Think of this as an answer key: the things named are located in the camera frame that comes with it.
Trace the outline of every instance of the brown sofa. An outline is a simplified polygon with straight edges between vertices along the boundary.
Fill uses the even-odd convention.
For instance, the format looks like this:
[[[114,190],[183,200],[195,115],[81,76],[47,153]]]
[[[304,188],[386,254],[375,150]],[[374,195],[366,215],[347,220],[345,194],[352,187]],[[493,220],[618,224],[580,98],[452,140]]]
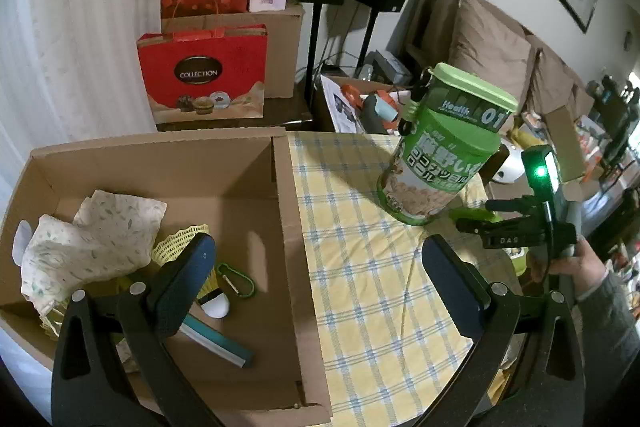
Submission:
[[[438,62],[477,74],[511,93],[520,102],[518,110],[543,117],[564,106],[575,121],[593,105],[586,83],[552,49],[485,0],[418,0],[402,58],[416,74]],[[515,185],[490,184],[496,198],[527,191],[524,177]]]

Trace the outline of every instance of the person's arm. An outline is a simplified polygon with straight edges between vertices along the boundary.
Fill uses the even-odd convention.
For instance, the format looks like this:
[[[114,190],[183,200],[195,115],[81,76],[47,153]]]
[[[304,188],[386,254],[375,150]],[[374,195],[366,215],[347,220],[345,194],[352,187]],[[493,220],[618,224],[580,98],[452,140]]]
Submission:
[[[539,267],[532,277],[540,280]],[[585,238],[575,256],[552,261],[550,274],[572,276],[582,313],[582,350],[586,384],[585,419],[608,409],[640,352],[640,337],[618,277],[609,274]]]

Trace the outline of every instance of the human hand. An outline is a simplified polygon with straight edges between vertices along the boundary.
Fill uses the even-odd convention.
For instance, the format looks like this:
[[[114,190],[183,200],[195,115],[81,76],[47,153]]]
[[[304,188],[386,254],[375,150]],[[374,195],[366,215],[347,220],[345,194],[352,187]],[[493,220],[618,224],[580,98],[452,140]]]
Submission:
[[[535,282],[541,282],[545,266],[539,266],[533,256],[527,255],[527,266],[531,269],[531,278]],[[555,259],[551,261],[549,273],[552,275],[570,275],[574,279],[575,294],[580,296],[590,288],[599,285],[606,276],[606,268],[596,253],[587,243],[587,240],[580,237],[575,245],[573,257]]]

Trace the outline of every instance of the dark wooden table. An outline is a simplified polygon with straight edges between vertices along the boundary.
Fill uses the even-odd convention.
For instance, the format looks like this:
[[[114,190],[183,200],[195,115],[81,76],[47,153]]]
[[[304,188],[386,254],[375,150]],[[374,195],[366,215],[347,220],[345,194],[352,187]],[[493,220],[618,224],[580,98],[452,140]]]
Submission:
[[[219,129],[223,127],[284,127],[287,131],[311,131],[313,123],[314,119],[306,105],[302,85],[298,84],[291,98],[265,99],[262,118],[159,123],[156,127],[158,131]]]

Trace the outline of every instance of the green carabiner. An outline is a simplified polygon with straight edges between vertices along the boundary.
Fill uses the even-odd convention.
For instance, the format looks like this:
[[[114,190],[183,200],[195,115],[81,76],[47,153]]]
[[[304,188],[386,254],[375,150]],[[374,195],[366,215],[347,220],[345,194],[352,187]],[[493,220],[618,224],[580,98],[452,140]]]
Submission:
[[[240,291],[238,290],[238,288],[236,287],[236,285],[234,285],[231,282],[231,279],[229,279],[229,277],[223,272],[223,269],[225,271],[229,271],[231,273],[235,273],[238,277],[242,277],[243,279],[245,279],[246,281],[248,281],[248,283],[251,285],[251,291],[249,293],[240,293]],[[255,284],[254,281],[251,279],[251,277],[249,277],[248,275],[245,275],[244,273],[242,273],[241,271],[235,270],[233,268],[231,268],[227,263],[220,263],[218,264],[218,266],[216,266],[216,273],[218,275],[220,275],[220,277],[222,277],[222,279],[225,280],[225,282],[231,286],[231,289],[236,293],[236,296],[238,296],[241,299],[248,299],[249,297],[253,297],[254,293],[255,293]]]

